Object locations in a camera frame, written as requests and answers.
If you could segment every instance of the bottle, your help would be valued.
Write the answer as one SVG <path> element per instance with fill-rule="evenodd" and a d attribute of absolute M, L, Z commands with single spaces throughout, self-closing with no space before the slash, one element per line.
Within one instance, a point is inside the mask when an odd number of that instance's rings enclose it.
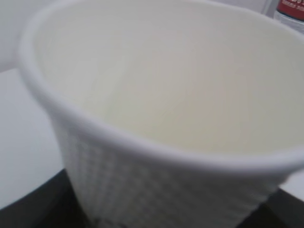
<path fill-rule="evenodd" d="M 304 34 L 304 0 L 280 0 L 274 19 Z"/>

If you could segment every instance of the red label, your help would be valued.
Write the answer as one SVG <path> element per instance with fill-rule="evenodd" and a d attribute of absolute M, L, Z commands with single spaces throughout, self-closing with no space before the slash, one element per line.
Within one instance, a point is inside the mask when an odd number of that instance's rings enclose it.
<path fill-rule="evenodd" d="M 304 0 L 280 0 L 277 11 L 304 21 Z"/>

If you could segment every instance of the white wall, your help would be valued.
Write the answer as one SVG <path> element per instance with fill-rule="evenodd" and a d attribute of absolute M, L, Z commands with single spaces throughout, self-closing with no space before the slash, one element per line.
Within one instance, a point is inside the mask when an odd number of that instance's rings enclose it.
<path fill-rule="evenodd" d="M 54 0 L 0 0 L 0 72 L 10 69 L 22 27 L 29 17 Z M 215 0 L 262 12 L 268 0 Z"/>
<path fill-rule="evenodd" d="M 213 1 L 248 8 L 260 13 L 262 13 L 262 11 L 264 10 L 265 3 L 268 2 L 268 0 L 213 0 Z"/>

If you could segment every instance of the textured cup wall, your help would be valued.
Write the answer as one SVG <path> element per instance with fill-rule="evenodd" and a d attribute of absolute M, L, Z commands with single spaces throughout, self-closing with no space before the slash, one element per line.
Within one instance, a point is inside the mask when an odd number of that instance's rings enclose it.
<path fill-rule="evenodd" d="M 235 228 L 284 181 L 162 169 L 53 126 L 77 198 L 97 228 Z"/>

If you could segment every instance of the cup rim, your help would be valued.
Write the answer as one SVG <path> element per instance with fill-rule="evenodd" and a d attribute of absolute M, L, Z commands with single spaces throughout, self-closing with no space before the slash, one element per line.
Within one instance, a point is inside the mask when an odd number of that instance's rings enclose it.
<path fill-rule="evenodd" d="M 108 125 L 93 115 L 87 114 L 72 103 L 63 99 L 43 79 L 35 59 L 33 39 L 40 26 L 56 11 L 86 0 L 61 0 L 38 12 L 26 25 L 17 51 L 17 65 L 21 76 L 32 95 L 49 114 L 61 120 L 69 128 L 94 142 L 101 142 L 114 152 L 123 153 L 132 159 L 153 165 L 172 167 L 178 170 L 204 172 L 220 175 L 277 175 L 288 174 L 304 167 L 304 145 L 263 155 L 222 155 L 183 151 L 134 136 L 114 126 Z M 304 41 L 298 32 L 281 25 L 266 16 L 248 9 L 226 4 L 203 1 L 184 2 L 185 4 L 208 4 L 235 12 L 246 12 L 265 23 L 280 27 Z"/>

